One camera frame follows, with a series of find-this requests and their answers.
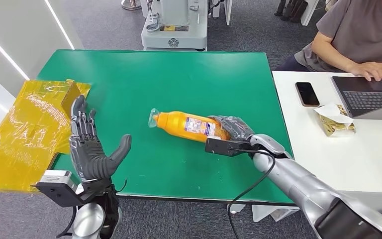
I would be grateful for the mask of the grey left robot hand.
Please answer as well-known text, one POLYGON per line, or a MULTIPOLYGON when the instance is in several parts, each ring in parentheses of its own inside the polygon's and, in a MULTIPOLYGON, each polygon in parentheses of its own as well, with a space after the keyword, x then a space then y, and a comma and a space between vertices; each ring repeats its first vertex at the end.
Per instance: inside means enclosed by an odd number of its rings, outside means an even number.
POLYGON ((247 141, 255 132, 240 118, 235 116, 208 116, 220 123, 223 130, 227 131, 229 140, 247 141))

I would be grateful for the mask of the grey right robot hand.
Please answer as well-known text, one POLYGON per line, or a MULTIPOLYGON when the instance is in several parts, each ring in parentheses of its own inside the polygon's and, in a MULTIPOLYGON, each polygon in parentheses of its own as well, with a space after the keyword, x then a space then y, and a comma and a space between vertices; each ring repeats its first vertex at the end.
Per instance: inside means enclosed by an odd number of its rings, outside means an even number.
POLYGON ((69 147, 72 164, 83 182, 110 178, 131 150, 132 136, 125 134, 118 148, 109 156, 103 150, 95 124, 95 109, 86 112, 84 95, 71 105, 71 136, 69 147))

